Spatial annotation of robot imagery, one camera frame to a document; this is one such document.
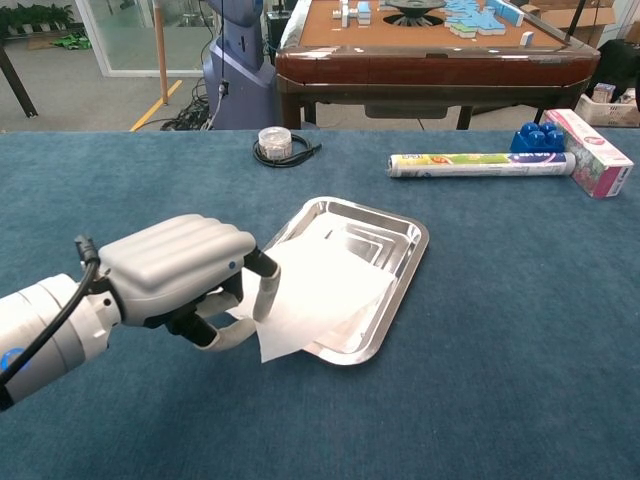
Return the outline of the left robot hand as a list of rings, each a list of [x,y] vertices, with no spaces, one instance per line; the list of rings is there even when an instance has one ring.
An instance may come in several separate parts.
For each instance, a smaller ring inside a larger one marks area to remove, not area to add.
[[[126,326],[165,327],[203,351],[234,348],[271,311],[279,264],[254,236],[199,214],[180,215],[111,242],[99,250],[101,275],[111,287]],[[209,318],[244,298],[243,270],[260,278],[253,311],[217,328]]]

